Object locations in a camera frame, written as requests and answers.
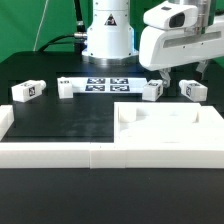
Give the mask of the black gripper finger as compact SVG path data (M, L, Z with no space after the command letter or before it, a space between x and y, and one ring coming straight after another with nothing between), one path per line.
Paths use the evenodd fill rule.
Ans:
M170 68L161 69L161 70L159 71L160 76L162 77L163 86L164 86L165 88L168 88L168 87L170 86L170 81L171 81L171 78L170 78L170 71L171 71Z
M196 72L197 72L199 80L202 80L204 78L204 74L205 74L205 72L207 70L208 65L209 65L209 61L208 60L201 61L198 64L198 66L196 68Z

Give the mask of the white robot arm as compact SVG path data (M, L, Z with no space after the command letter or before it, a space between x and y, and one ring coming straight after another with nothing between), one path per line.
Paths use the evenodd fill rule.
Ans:
M224 56L224 14L216 14L216 0L165 0L143 21L139 62L158 70L165 87L172 67L198 62L204 73L210 59Z

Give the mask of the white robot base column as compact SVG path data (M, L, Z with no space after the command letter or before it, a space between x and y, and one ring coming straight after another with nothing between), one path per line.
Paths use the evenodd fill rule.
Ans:
M93 21L87 29L87 47L82 57L98 65L138 62L130 25L130 0L93 0Z

